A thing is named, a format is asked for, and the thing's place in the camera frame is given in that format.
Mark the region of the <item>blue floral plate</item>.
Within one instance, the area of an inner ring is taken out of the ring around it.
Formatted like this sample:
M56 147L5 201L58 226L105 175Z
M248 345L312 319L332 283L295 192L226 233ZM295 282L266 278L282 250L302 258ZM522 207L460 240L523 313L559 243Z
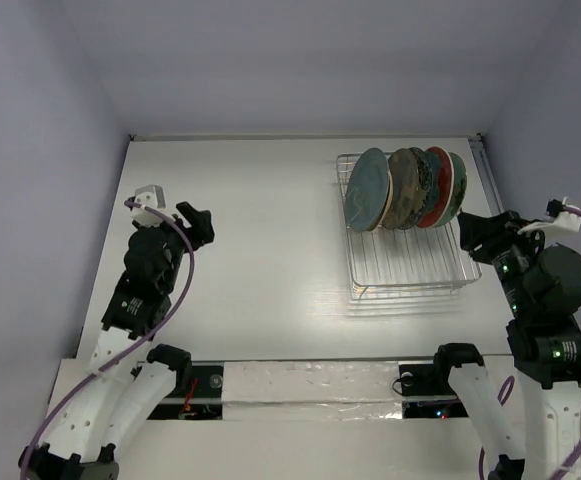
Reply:
M438 175L441 168L441 160L436 154L418 147L412 147L410 151L417 160L419 187L413 210L405 222L406 230L417 226L434 209L434 202L439 198Z

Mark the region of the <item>red teal flower plate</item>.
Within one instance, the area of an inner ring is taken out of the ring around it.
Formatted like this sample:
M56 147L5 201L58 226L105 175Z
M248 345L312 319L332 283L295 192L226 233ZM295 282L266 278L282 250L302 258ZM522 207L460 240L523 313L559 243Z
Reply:
M425 150L430 166L435 166L433 178L433 204L417 224L419 228L431 228L439 224L445 214L454 185L454 166L449 152L441 147L433 146Z

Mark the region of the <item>brown speckled plate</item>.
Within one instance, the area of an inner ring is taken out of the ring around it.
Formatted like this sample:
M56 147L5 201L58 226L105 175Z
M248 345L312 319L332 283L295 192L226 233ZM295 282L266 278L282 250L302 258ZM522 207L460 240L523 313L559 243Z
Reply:
M401 227L414 208L414 200L419 188L418 163L410 149L396 150L388 158L393 194L391 205L382 225L390 230Z

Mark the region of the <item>beige bird plate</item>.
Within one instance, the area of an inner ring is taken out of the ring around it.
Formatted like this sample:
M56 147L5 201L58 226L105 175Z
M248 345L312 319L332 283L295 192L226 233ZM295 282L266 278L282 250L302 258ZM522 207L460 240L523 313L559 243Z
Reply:
M387 173L387 180L388 180L388 193L386 196L386 201L381 213L381 216L379 218L379 222L377 224L377 226L382 226L384 219L386 217L386 215L388 214L388 212L390 211L390 208L392 206L392 200L393 200L393 194L394 194L394 186L393 186L393 180L392 180L392 175L388 169L388 173Z

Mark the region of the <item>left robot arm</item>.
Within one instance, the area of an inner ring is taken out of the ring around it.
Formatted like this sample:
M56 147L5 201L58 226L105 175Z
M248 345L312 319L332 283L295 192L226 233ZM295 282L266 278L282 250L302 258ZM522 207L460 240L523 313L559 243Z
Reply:
M124 204L135 231L86 376L58 401L23 450L23 479L117 478L122 453L155 407L190 386L190 353L154 339L191 287L195 252L214 240L212 215L187 202L167 215L138 195ZM183 262L185 291L173 299Z

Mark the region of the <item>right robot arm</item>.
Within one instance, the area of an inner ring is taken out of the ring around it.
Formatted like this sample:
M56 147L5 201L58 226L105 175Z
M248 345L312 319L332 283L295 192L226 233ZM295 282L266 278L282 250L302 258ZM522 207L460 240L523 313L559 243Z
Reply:
M476 430L491 479L578 479L581 467L581 255L546 245L541 224L513 211L492 217L462 212L460 247L494 268L512 318L507 342L523 396L525 434L505 415L478 349L438 348L432 384L454 392Z

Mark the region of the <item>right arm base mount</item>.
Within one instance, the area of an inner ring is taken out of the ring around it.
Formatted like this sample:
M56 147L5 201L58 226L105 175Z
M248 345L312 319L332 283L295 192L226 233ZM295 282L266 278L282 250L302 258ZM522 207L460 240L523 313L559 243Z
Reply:
M456 393L431 362L400 363L391 388L401 397L405 419L467 418Z

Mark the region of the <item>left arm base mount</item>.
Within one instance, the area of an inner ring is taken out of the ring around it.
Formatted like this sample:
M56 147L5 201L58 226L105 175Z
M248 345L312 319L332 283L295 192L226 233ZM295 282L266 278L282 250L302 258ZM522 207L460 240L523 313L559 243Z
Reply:
M224 364L194 362L189 379L178 384L149 415L149 420L221 420Z

